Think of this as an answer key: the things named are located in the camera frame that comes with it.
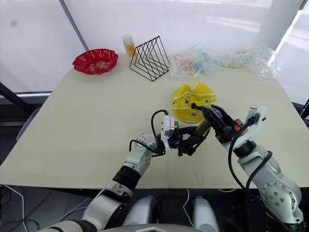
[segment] white cable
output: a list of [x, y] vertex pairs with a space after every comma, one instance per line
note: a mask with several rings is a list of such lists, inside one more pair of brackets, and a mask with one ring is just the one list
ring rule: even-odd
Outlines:
[[186, 200], [185, 204], [183, 205], [183, 210], [184, 210], [184, 213], [187, 215], [187, 217], [188, 217], [188, 219], [189, 219], [189, 222], [190, 222], [191, 226], [194, 227], [194, 225], [193, 225], [193, 223], [192, 223], [192, 221], [191, 221], [190, 216], [187, 214], [187, 211], [185, 210], [185, 206], [186, 206], [186, 204], [188, 203], [188, 200], [189, 200], [189, 198], [190, 198], [189, 189], [187, 189], [187, 191], [188, 191], [188, 197], [187, 197], [187, 200]]
[[235, 190], [237, 190], [237, 189], [235, 188], [235, 189], [232, 189], [232, 190], [227, 190], [227, 191], [225, 191], [225, 190], [222, 190], [222, 189], [218, 188], [218, 190], [219, 190], [220, 192], [233, 192], [233, 191], [235, 191]]
[[[58, 222], [59, 220], [61, 220], [62, 218], [65, 218], [67, 215], [69, 215], [69, 214], [72, 213], [73, 211], [80, 210], [80, 209], [86, 209], [86, 208], [87, 208], [86, 206], [85, 206], [85, 207], [80, 207], [80, 208], [78, 208], [78, 206], [80, 206], [81, 204], [83, 204], [83, 203], [84, 203], [85, 201], [87, 201], [87, 200], [89, 200], [89, 198], [87, 198], [86, 200], [82, 201], [82, 202], [79, 203], [77, 206], [75, 206], [74, 208], [72, 208], [69, 212], [67, 212], [66, 214], [64, 214], [64, 215], [62, 215], [61, 217], [57, 218], [56, 220], [47, 222], [47, 223], [45, 223], [45, 224], [43, 224], [43, 225], [40, 225], [40, 226], [46, 226], [46, 225], [49, 225], [49, 224], [51, 224], [51, 223]], [[30, 229], [23, 230], [23, 231], [21, 231], [21, 232], [30, 231], [30, 230], [36, 229], [36, 228], [38, 228], [38, 226], [32, 227], [32, 228], [30, 228]]]
[[4, 185], [5, 187], [7, 187], [8, 189], [12, 190], [13, 192], [17, 193], [20, 197], [21, 197], [21, 202], [22, 202], [22, 215], [23, 215], [23, 226], [25, 228], [25, 230], [27, 230], [27, 225], [25, 223], [25, 200], [23, 195], [21, 195], [19, 192], [17, 192], [14, 188], [11, 188], [7, 185]]
[[103, 192], [103, 190], [104, 190], [104, 189], [102, 189], [102, 190], [94, 197], [94, 199], [97, 198], [99, 195], [101, 195], [101, 193]]

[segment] yellow container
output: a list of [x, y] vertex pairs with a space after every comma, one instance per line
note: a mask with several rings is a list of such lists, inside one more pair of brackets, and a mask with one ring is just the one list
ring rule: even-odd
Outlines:
[[204, 119], [200, 110], [192, 109], [191, 104], [210, 107], [216, 104], [216, 94], [204, 83], [188, 82], [177, 89], [171, 97], [171, 107], [174, 115], [182, 122], [195, 124]]

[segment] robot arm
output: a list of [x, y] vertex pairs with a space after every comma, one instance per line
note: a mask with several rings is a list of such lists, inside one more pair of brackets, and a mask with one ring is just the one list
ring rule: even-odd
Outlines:
[[[152, 133], [142, 133], [138, 141], [150, 149], [158, 148]], [[81, 220], [66, 220], [44, 232], [96, 232], [120, 226], [126, 216], [125, 204], [130, 200], [139, 179], [150, 165], [153, 152], [135, 143], [114, 178], [93, 199]]]
[[301, 191], [297, 184], [286, 177], [281, 171], [277, 161], [269, 158], [269, 151], [252, 140], [254, 135], [263, 126], [266, 120], [267, 108], [251, 107], [245, 124], [239, 119], [233, 120], [221, 107], [212, 105], [211, 108], [193, 108], [203, 111], [204, 118], [214, 128], [216, 138], [222, 146], [230, 151], [233, 138], [242, 127], [250, 125], [239, 138], [234, 141], [233, 152], [237, 155], [238, 163], [248, 176], [266, 159], [262, 168], [255, 173], [252, 181], [259, 189], [261, 198], [266, 207], [292, 231], [304, 231], [303, 213], [298, 208], [301, 200]]
[[[166, 113], [161, 134], [158, 136], [162, 144], [157, 144], [159, 140], [152, 133], [141, 134], [137, 140], [150, 149], [135, 143], [120, 170], [100, 195], [89, 204], [81, 220], [63, 221], [43, 231], [96, 232], [122, 225], [126, 215], [125, 204], [130, 200], [139, 179], [149, 167], [154, 154], [152, 151], [158, 151], [159, 147], [164, 146], [166, 150], [178, 149], [179, 156], [183, 153], [192, 155], [206, 139], [210, 128], [215, 130], [216, 138], [230, 153], [233, 138], [239, 136], [241, 129], [250, 122], [250, 129], [245, 130], [232, 146], [233, 152], [239, 158], [238, 163], [248, 176], [252, 175], [268, 157], [268, 151], [256, 145], [251, 139], [265, 121], [266, 108], [252, 107], [245, 125], [239, 119], [233, 120], [219, 106], [212, 105], [208, 108], [193, 103], [192, 108], [201, 110], [205, 118], [198, 127], [179, 128], [178, 123]], [[298, 208], [301, 200], [300, 189], [294, 181], [282, 173], [280, 166], [272, 157], [256, 173], [252, 181], [258, 187], [264, 204], [281, 222], [289, 226], [291, 231], [304, 231], [303, 214]]]

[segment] black cable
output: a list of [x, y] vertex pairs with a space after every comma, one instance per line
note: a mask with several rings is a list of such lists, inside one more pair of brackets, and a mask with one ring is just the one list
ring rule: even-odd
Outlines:
[[156, 132], [155, 132], [155, 127], [154, 127], [154, 117], [155, 117], [156, 114], [158, 114], [158, 113], [160, 113], [160, 112], [164, 112], [165, 115], [168, 113], [166, 110], [158, 110], [158, 111], [156, 111], [156, 112], [152, 115], [152, 117], [151, 117], [151, 129], [152, 129], [152, 131], [153, 131], [153, 134], [154, 134], [154, 138], [155, 138], [155, 140], [156, 140], [156, 143], [157, 143], [158, 147], [161, 148], [161, 150], [162, 150], [162, 155], [164, 155], [164, 154], [165, 154], [165, 148], [162, 146], [161, 141], [158, 139], [158, 137], [157, 137], [157, 135], [156, 135]]
[[250, 199], [250, 196], [249, 196], [249, 187], [250, 187], [250, 183], [252, 182], [253, 178], [255, 177], [255, 175], [264, 167], [264, 165], [269, 161], [269, 159], [271, 158], [272, 156], [272, 152], [271, 151], [268, 151], [268, 155], [265, 157], [265, 159], [259, 164], [259, 166], [257, 166], [257, 168], [251, 173], [251, 175], [249, 176], [249, 179], [246, 183], [246, 196], [247, 196], [247, 199], [254, 202], [254, 199]]
[[[234, 173], [233, 167], [232, 167], [232, 152], [233, 152], [233, 147], [236, 142], [236, 140], [241, 136], [241, 134], [251, 125], [251, 121], [248, 120], [248, 122], [240, 129], [240, 131], [237, 133], [237, 135], [233, 138], [230, 148], [228, 150], [228, 167], [230, 169], [230, 172], [233, 176], [233, 178], [236, 180], [236, 182], [239, 184], [239, 186], [245, 190], [245, 187], [241, 183], [241, 181], [237, 178], [237, 176]], [[250, 191], [249, 191], [249, 196], [254, 198], [254, 201], [261, 207], [263, 208], [274, 220], [276, 220], [286, 231], [288, 232], [293, 232], [287, 225], [285, 225], [271, 210], [269, 210], [263, 202], [258, 200]]]
[[83, 209], [83, 208], [78, 208], [78, 209], [75, 209], [75, 210], [69, 212], [64, 218], [62, 218], [62, 219], [60, 220], [60, 222], [62, 222], [62, 221], [63, 221], [67, 216], [69, 216], [71, 213], [74, 213], [74, 212], [76, 212], [77, 210], [81, 210], [81, 209]]
[[[37, 225], [37, 231], [41, 229], [40, 224], [39, 224], [36, 220], [25, 219], [25, 222], [26, 222], [26, 221], [32, 221], [32, 222], [34, 222], [34, 223]], [[12, 224], [12, 223], [19, 223], [19, 222], [22, 223], [23, 220], [17, 220], [17, 221], [9, 221], [9, 222], [6, 222], [6, 223], [4, 223], [3, 225], [0, 226], [0, 229], [3, 228], [3, 227], [5, 227], [6, 225], [9, 225], [9, 224]]]
[[[50, 192], [47, 194], [47, 196], [46, 196], [34, 209], [32, 209], [32, 210], [30, 211], [30, 213], [28, 213], [28, 214], [26, 215], [26, 218], [27, 218], [27, 217], [30, 217], [31, 214], [32, 214], [35, 210], [37, 210], [37, 208], [39, 208], [39, 207], [47, 200], [47, 198], [48, 198], [52, 193], [53, 193], [53, 191], [50, 191]], [[21, 221], [18, 225], [16, 225], [16, 226], [13, 227], [12, 229], [10, 229], [8, 232], [14, 231], [22, 222], [23, 222], [23, 221]]]
[[158, 145], [158, 148], [159, 148], [159, 151], [161, 151], [161, 153], [158, 154], [158, 151], [154, 151], [153, 149], [151, 149], [150, 147], [148, 147], [146, 144], [143, 144], [142, 142], [138, 141], [138, 140], [135, 140], [135, 139], [132, 139], [130, 141], [130, 144], [129, 144], [129, 152], [131, 151], [132, 149], [132, 143], [133, 142], [136, 142], [137, 144], [140, 144], [142, 145], [143, 147], [145, 147], [147, 150], [149, 150], [150, 152], [154, 153], [155, 155], [153, 155], [152, 157], [157, 157], [157, 156], [162, 156], [164, 155], [166, 152], [165, 152], [165, 148], [162, 146], [161, 144], [161, 141], [158, 139], [157, 135], [156, 135], [156, 132], [155, 132], [155, 127], [154, 127], [154, 117], [156, 114], [160, 113], [160, 112], [164, 112], [164, 114], [167, 114], [168, 112], [166, 110], [158, 110], [156, 111], [152, 117], [151, 117], [151, 129], [153, 131], [153, 134], [154, 134], [154, 138], [156, 140], [156, 143]]
[[241, 136], [241, 134], [250, 126], [249, 123], [246, 123], [241, 129], [240, 131], [235, 135], [235, 137], [232, 139], [232, 142], [230, 144], [230, 148], [228, 150], [228, 156], [227, 156], [227, 161], [228, 161], [228, 167], [230, 169], [230, 172], [233, 176], [233, 178], [236, 180], [236, 182], [239, 184], [239, 186], [242, 188], [242, 189], [245, 189], [245, 187], [243, 186], [243, 184], [241, 183], [241, 181], [237, 178], [234, 170], [233, 170], [233, 167], [232, 167], [232, 152], [233, 152], [233, 147], [234, 147], [234, 144], [236, 142], [236, 140]]
[[148, 151], [151, 151], [151, 152], [155, 153], [155, 151], [152, 150], [150, 147], [148, 147], [146, 144], [143, 144], [142, 142], [140, 142], [140, 141], [138, 141], [138, 140], [135, 140], [135, 139], [132, 139], [132, 140], [130, 141], [129, 152], [131, 151], [132, 143], [133, 143], [133, 142], [135, 142], [135, 143], [137, 143], [137, 144], [140, 144], [140, 145], [142, 145], [143, 147], [145, 147]]

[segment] white table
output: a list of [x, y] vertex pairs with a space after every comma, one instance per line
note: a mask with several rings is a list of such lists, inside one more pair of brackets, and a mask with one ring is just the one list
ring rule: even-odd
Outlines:
[[[300, 187], [309, 186], [309, 131], [277, 80], [261, 81], [238, 69], [219, 69], [198, 77], [217, 94], [217, 104], [243, 122], [251, 105], [269, 107], [257, 144], [273, 152], [283, 172]], [[150, 82], [128, 68], [126, 56], [109, 73], [90, 76], [71, 70], [47, 99], [0, 167], [7, 185], [101, 188], [116, 174], [128, 143], [150, 132], [158, 109], [170, 110], [172, 92], [185, 81], [165, 74]], [[160, 130], [161, 116], [155, 119]], [[248, 178], [233, 156], [236, 174]], [[152, 159], [138, 188], [238, 188], [227, 152], [213, 131], [196, 153], [177, 151]]]

